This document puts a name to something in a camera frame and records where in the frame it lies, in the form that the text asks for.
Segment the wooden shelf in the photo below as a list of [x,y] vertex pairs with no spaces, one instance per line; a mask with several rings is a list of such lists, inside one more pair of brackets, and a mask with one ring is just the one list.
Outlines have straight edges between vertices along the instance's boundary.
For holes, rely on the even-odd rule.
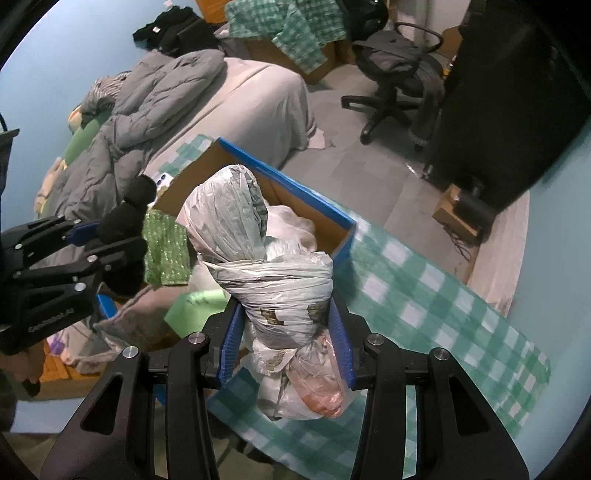
[[47,342],[44,342],[43,348],[46,357],[40,378],[41,391],[36,400],[85,397],[102,375],[82,375],[65,365],[58,356],[50,355]]

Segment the gray floor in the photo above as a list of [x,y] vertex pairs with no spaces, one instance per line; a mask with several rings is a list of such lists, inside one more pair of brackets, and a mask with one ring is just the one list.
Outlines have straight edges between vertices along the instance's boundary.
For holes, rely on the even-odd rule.
[[386,119],[373,133],[373,141],[362,145],[359,134],[373,110],[341,108],[342,95],[371,95],[376,84],[356,66],[343,65],[309,89],[318,125],[330,146],[295,152],[283,172],[383,227],[461,279],[467,261],[431,217],[441,193],[408,168],[420,171],[422,165],[405,129]]

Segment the metal bolt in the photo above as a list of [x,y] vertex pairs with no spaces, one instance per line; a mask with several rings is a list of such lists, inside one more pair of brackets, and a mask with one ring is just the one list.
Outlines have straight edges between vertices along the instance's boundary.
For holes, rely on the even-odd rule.
[[125,358],[133,358],[139,353],[139,348],[132,345],[124,348],[122,353]]
[[372,345],[381,345],[384,342],[384,337],[379,333],[370,333],[368,335],[368,342]]
[[205,334],[203,332],[193,332],[189,335],[189,342],[193,345],[197,345],[205,340]]
[[449,358],[449,352],[447,350],[445,350],[444,348],[436,348],[435,350],[433,350],[433,356],[437,360],[444,361]]

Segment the green paper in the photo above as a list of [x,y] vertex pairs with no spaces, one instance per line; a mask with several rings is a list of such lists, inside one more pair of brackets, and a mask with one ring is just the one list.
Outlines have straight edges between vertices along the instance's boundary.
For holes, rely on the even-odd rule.
[[200,332],[207,319],[223,312],[228,300],[221,288],[184,293],[177,297],[164,321],[181,338]]

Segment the green checkered blanket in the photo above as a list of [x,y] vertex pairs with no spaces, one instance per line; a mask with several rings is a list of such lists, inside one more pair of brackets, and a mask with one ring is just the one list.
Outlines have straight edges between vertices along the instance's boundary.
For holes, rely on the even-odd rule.
[[271,40],[306,73],[326,62],[324,45],[346,38],[335,0],[232,0],[225,11],[231,37]]
[[[173,176],[211,139],[197,135],[160,166]],[[546,356],[456,278],[431,265],[381,228],[339,206],[357,222],[350,258],[334,271],[349,310],[401,348],[448,349],[515,437],[550,381]],[[364,392],[336,419],[268,420],[256,407],[258,385],[246,369],[208,402],[209,411],[274,460],[310,479],[348,479],[365,410]],[[407,388],[405,476],[414,474],[417,412]]]

